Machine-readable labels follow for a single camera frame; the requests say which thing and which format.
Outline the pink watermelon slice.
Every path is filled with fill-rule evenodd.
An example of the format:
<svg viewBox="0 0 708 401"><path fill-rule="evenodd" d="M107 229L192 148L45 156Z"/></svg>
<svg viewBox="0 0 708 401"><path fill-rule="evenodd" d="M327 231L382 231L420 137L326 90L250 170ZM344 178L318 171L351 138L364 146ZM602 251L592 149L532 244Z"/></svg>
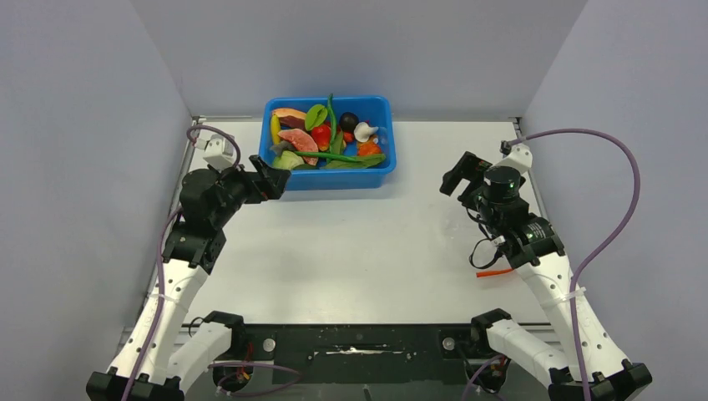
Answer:
<svg viewBox="0 0 708 401"><path fill-rule="evenodd" d="M312 137L309 134L307 134L307 132L305 132L301 129L285 129L279 133L279 136L281 137L281 140L291 142L295 146L296 151L304 151L304 152L318 152L319 151L317 149L316 143L312 139ZM316 168L318 158L311 158L311 157L302 157L302 158L306 162L304 164L304 167L306 169L315 169Z"/></svg>

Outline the clear zip top bag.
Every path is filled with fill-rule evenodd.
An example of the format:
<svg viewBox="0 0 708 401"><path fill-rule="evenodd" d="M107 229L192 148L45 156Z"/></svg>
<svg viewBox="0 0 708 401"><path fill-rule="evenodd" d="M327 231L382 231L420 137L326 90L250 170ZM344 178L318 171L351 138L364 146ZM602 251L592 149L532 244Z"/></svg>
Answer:
<svg viewBox="0 0 708 401"><path fill-rule="evenodd" d="M512 271L513 271L513 269L511 269L511 268L503 269L503 270L494 270L494 271L482 271L482 272L477 272L476 277L477 278L496 277L496 276L508 274Z"/></svg>

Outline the long green bean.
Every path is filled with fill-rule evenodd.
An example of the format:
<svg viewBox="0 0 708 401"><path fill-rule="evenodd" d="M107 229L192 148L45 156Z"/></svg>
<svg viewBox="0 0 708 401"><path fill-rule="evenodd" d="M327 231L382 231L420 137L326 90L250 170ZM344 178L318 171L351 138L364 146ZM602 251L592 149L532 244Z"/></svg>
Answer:
<svg viewBox="0 0 708 401"><path fill-rule="evenodd" d="M356 156L346 156L346 155L337 155L337 154L331 154L331 153L326 153L326 152L304 152L304 151L294 151L296 155L299 155L301 157L311 157L311 158L324 158L328 160L339 160L339 161L345 161L345 162L358 162L359 159Z"/></svg>

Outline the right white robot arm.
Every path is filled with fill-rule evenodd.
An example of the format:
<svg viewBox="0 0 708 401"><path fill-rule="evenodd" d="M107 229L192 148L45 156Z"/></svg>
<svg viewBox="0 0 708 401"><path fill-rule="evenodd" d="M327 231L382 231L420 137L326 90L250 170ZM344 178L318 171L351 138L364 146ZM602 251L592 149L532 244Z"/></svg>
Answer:
<svg viewBox="0 0 708 401"><path fill-rule="evenodd" d="M496 165L465 152L442 177L441 193L458 197L486 241L533 293L562 348L555 349L498 308L474 317L469 343L480 356L502 354L533 375L552 400L634 400L652 383L649 369L633 363L614 343L572 282L569 258L552 225L529 209L519 190L531 155Z"/></svg>

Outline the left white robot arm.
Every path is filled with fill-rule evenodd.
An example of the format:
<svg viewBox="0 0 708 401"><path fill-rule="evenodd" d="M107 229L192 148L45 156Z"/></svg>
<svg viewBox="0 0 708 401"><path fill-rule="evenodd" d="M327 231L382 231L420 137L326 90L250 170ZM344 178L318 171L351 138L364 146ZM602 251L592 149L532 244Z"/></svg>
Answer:
<svg viewBox="0 0 708 401"><path fill-rule="evenodd" d="M205 327L179 349L174 345L195 296L226 243L226 223L244 205L278 200L289 170L257 155L253 171L236 165L193 170L182 179L180 204L159 240L156 283L135 327L105 372L91 374L92 400L183 400L222 354L245 346L243 318L211 312Z"/></svg>

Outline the pale green cabbage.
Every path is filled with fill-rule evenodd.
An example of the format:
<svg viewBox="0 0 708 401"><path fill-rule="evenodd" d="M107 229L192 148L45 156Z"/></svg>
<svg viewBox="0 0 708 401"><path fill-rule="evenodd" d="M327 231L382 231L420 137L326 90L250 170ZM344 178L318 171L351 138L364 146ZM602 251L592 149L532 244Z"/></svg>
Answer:
<svg viewBox="0 0 708 401"><path fill-rule="evenodd" d="M290 150L284 150L273 159L272 167L279 170L294 170L306 162L303 158Z"/></svg>

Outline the grey fish piece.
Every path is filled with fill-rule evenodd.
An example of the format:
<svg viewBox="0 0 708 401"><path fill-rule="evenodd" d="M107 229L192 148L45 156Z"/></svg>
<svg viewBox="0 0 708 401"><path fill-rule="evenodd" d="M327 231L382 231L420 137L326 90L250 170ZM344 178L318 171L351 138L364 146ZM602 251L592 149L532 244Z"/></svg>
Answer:
<svg viewBox="0 0 708 401"><path fill-rule="evenodd" d="M270 151L273 152L276 156L280 157L284 151L295 152L296 148L291 142L282 140L278 144L272 145L270 147Z"/></svg>

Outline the yellow banana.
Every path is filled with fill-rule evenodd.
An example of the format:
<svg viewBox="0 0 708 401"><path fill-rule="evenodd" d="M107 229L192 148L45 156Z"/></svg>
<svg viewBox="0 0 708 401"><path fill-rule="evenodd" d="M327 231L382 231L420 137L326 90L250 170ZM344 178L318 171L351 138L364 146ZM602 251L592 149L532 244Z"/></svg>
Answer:
<svg viewBox="0 0 708 401"><path fill-rule="evenodd" d="M270 134L271 140L274 145L278 145L281 142L281 137L279 133L281 132L280 119L276 114L272 114L270 118Z"/></svg>

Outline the flat green leaf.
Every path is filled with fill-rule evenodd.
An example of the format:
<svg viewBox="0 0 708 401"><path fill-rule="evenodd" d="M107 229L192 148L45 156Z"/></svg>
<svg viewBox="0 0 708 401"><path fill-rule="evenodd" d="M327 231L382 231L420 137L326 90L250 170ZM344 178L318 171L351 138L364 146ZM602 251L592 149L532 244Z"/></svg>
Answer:
<svg viewBox="0 0 708 401"><path fill-rule="evenodd" d="M364 155L351 157L348 160L331 160L323 166L327 170L358 170L380 165L386 160L384 154Z"/></svg>

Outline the black plum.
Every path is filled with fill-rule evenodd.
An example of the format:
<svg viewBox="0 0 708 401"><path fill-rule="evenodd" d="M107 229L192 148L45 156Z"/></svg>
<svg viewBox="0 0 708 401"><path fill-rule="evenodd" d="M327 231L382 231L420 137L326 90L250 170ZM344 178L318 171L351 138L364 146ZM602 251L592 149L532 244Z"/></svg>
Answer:
<svg viewBox="0 0 708 401"><path fill-rule="evenodd" d="M340 116L338 125L342 131L353 134L359 123L360 120L355 114L352 112L345 112Z"/></svg>

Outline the orange carrot piece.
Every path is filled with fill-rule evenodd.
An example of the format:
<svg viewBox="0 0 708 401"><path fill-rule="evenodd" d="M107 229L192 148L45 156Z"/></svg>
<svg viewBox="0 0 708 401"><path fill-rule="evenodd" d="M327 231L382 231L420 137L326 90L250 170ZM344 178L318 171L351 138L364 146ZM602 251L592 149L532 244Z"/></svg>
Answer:
<svg viewBox="0 0 708 401"><path fill-rule="evenodd" d="M358 156L370 156L382 154L382 148L375 141L367 141L357 144Z"/></svg>

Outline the upright green bean pod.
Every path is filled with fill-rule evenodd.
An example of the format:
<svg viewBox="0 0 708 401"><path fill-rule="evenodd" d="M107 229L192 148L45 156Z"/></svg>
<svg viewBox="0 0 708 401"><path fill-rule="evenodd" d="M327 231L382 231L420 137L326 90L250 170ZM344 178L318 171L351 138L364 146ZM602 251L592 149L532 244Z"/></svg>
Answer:
<svg viewBox="0 0 708 401"><path fill-rule="evenodd" d="M333 109L333 94L329 94L326 100L326 110L328 113L328 118L331 126L331 138L330 143L334 142L337 133L337 117Z"/></svg>

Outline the white mushroom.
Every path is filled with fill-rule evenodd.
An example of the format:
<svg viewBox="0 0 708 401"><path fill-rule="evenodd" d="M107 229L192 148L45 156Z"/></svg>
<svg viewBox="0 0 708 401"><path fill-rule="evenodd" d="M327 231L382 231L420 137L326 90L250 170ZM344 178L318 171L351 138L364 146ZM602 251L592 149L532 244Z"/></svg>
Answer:
<svg viewBox="0 0 708 401"><path fill-rule="evenodd" d="M359 122L354 130L353 135L357 142L365 143L379 130L378 126L371 126L366 121Z"/></svg>

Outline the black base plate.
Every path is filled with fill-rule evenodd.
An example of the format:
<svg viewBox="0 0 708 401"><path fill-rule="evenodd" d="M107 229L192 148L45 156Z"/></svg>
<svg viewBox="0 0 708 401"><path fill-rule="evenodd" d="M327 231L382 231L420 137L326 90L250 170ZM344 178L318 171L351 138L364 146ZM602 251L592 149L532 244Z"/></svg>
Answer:
<svg viewBox="0 0 708 401"><path fill-rule="evenodd" d="M464 384L492 352L457 324L254 324L217 359L274 363L271 382L302 375L303 383L394 384L433 381Z"/></svg>

